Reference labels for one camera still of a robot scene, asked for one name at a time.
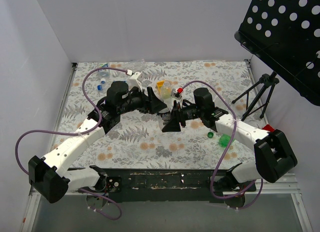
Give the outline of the clear bottle black cap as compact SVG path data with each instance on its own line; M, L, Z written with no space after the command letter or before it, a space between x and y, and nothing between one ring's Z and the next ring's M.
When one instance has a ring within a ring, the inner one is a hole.
M163 127L170 121L171 119L171 111L168 107L162 109L156 114L159 128L162 130Z

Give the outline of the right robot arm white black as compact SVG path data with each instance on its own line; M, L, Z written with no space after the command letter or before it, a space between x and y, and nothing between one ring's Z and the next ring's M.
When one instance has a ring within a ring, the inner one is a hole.
M254 152L253 161L231 167L224 177L214 182L214 188L237 191L246 182L257 179L275 183L298 164L282 131L276 129L270 132L234 120L226 110L215 106L207 88L197 88L193 96L193 103L186 99L174 101L171 111L158 113L162 132L180 132L188 120L200 119L207 128L232 136Z

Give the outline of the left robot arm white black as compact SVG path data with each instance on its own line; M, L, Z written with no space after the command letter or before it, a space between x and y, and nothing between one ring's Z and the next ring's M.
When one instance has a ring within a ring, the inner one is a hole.
M102 192L107 185L106 172L91 165L70 170L70 166L95 141L104 137L121 119L121 115L139 111L156 114L167 108L151 87L146 91L137 87L129 89L124 81L115 81L99 100L97 109L89 113L76 135L69 137L42 158L32 157L28 162L29 182L49 203L59 201L68 191L91 188Z

